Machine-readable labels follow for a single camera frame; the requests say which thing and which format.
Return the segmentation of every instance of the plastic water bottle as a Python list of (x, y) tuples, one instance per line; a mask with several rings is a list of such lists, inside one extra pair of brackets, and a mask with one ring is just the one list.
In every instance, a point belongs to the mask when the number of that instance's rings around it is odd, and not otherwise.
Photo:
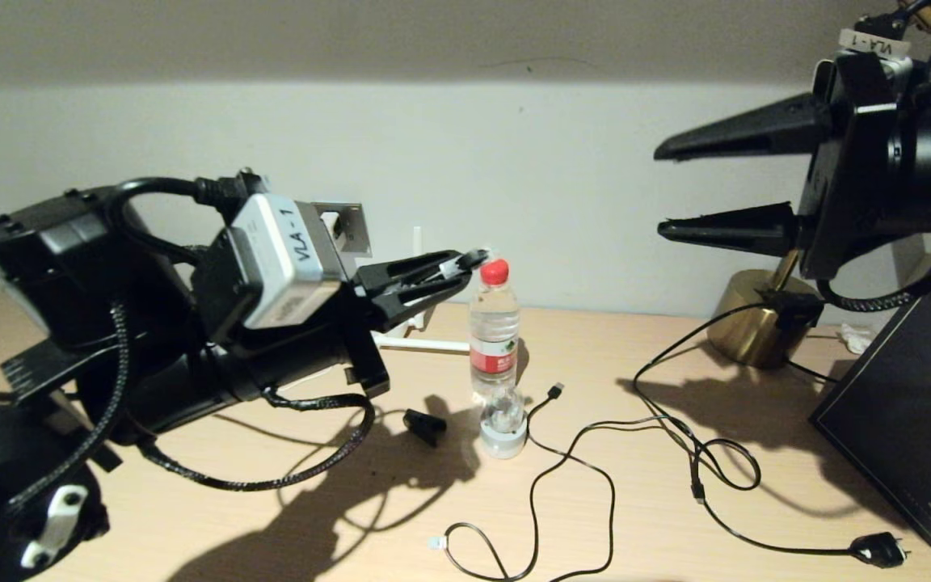
[(509, 263), (480, 268), (480, 289), (470, 303), (473, 397), (483, 405), (480, 435), (492, 457), (508, 459), (527, 441), (524, 399), (516, 389), (520, 303), (509, 287)]

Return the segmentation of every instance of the brass cylinder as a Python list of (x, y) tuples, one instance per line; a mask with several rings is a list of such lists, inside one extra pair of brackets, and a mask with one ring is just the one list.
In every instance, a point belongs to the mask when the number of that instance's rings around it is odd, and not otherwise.
[[(787, 270), (786, 276), (779, 280), (778, 273), (783, 269)], [(786, 265), (786, 261), (779, 266), (779, 272), (752, 269), (735, 273), (728, 281), (714, 313), (721, 314), (750, 303), (763, 302), (760, 291), (765, 289), (815, 293), (804, 281), (788, 279), (791, 268)], [(754, 368), (779, 368), (802, 342), (809, 325), (779, 329), (775, 325), (776, 321), (778, 314), (775, 310), (753, 308), (710, 325), (706, 335), (717, 351), (731, 360)]]

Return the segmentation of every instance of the red bottle cap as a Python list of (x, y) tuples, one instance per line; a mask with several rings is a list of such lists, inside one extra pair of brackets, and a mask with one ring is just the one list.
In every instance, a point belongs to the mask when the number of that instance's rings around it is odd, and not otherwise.
[(505, 285), (509, 280), (509, 263), (505, 259), (491, 261), (480, 268), (480, 280), (485, 285)]

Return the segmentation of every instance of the wall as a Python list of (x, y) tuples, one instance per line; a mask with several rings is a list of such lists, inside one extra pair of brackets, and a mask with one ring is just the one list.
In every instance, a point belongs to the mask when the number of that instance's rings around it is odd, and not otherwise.
[[(378, 260), (421, 226), (432, 250), (498, 247), (527, 305), (698, 316), (735, 270), (773, 261), (665, 242), (657, 222), (795, 201), (807, 158), (672, 165), (651, 151), (806, 90), (838, 28), (890, 7), (193, 4), (0, 3), (0, 212), (251, 166), (293, 198), (365, 203)], [(163, 236), (217, 229), (158, 198), (139, 206)], [(882, 250), (836, 288), (894, 286)]]

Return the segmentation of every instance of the wooden table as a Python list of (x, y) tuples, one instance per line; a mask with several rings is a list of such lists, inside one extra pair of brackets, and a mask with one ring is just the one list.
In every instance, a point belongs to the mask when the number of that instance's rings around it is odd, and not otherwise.
[[(695, 327), (697, 320), (524, 310), (529, 362), (521, 388), (540, 402), (555, 382), (562, 397), (533, 421), (548, 445), (565, 447), (595, 420), (649, 414), (629, 390), (640, 365)], [(464, 306), (436, 310), (426, 338), (461, 340)], [(0, 298), (0, 361), (40, 338), (21, 310)], [(831, 331), (813, 331), (794, 358), (839, 373), (853, 360)], [(264, 582), (285, 580), (468, 580), (428, 539), (456, 521), (491, 536), (510, 574), (531, 556), (529, 484), (557, 458), (528, 445), (519, 457), (485, 456), (470, 404), (461, 354), (387, 350), (392, 390), (377, 399), (385, 415), (365, 445), (318, 478), (266, 493), (226, 493), (197, 486), (122, 449), (125, 464), (102, 475), (112, 531), (82, 544), (38, 580), (73, 582)], [(317, 395), (346, 390), (329, 373), (292, 388)], [(705, 343), (647, 374), (647, 393), (679, 414), (703, 438), (739, 440), (760, 460), (764, 485), (752, 492), (724, 487), (705, 472), (706, 494), (740, 533), (777, 545), (847, 546), (851, 539), (893, 531), (912, 550), (908, 563), (879, 570), (850, 557), (779, 554), (749, 546), (721, 530), (689, 492), (685, 454), (661, 430), (595, 432), (577, 454), (607, 470), (617, 484), (616, 557), (605, 581), (931, 580), (931, 549), (883, 498), (807, 423), (821, 386), (793, 369), (758, 372), (722, 360)], [(5, 382), (0, 376), (0, 390)], [(449, 420), (439, 449), (404, 430), (404, 408)], [(346, 434), (348, 413), (273, 410), (258, 401), (230, 408), (160, 439), (193, 468), (222, 478), (270, 479), (314, 459)], [(727, 460), (726, 454), (721, 457)], [(725, 461), (740, 479), (742, 468)], [(609, 488), (575, 463), (540, 483), (536, 504), (540, 557), (529, 579), (597, 567), (607, 551)], [(456, 556), (495, 575), (479, 538), (452, 537)]]

